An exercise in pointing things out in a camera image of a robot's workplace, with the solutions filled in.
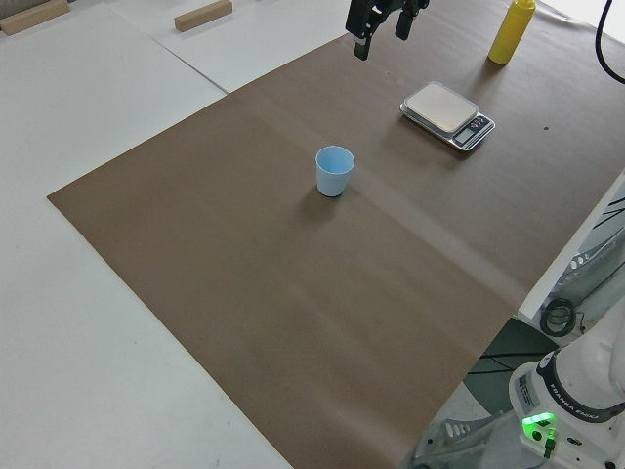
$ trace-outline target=bottle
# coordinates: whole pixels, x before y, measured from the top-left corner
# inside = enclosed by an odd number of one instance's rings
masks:
[[[507,64],[510,61],[535,11],[534,0],[513,0],[492,43],[489,59],[496,64]]]

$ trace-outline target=kitchen scale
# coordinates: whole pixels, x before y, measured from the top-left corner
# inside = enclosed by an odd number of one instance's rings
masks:
[[[478,106],[438,82],[409,96],[399,106],[406,117],[460,149],[474,149],[494,128],[495,122]]]

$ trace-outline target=plastic cup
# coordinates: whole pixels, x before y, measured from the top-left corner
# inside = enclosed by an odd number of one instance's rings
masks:
[[[348,149],[331,146],[316,154],[316,188],[323,195],[341,195],[354,170],[355,159]]]

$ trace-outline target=cup rim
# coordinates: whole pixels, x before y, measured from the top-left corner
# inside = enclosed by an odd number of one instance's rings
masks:
[[[323,168],[323,167],[319,164],[319,155],[321,154],[321,152],[322,152],[322,151],[327,150],[327,149],[341,149],[341,150],[343,150],[343,151],[346,151],[346,152],[347,152],[347,154],[348,154],[349,156],[351,156],[351,157],[352,157],[352,163],[350,164],[350,167],[349,167],[347,170],[342,171],[342,172],[340,172],[340,173],[334,173],[334,172],[332,172],[332,171],[328,171],[327,169],[324,169],[324,168]],[[331,175],[334,175],[334,176],[341,176],[341,175],[344,175],[344,174],[348,174],[350,171],[352,171],[352,170],[354,169],[354,166],[355,166],[355,158],[354,158],[354,154],[353,154],[351,151],[349,151],[348,149],[346,149],[345,147],[341,147],[340,145],[328,145],[327,147],[323,147],[322,149],[320,149],[320,150],[316,153],[316,156],[314,157],[314,162],[316,163],[316,167],[317,167],[317,169],[320,169],[320,170],[321,170],[321,171],[323,171],[325,174],[331,174]]]

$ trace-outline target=brown paper sheet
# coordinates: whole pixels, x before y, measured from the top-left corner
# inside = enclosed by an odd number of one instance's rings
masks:
[[[50,196],[296,469],[395,467],[623,168],[593,30],[537,14],[499,67],[504,8],[341,38]],[[431,80],[497,122],[469,157],[400,116]]]

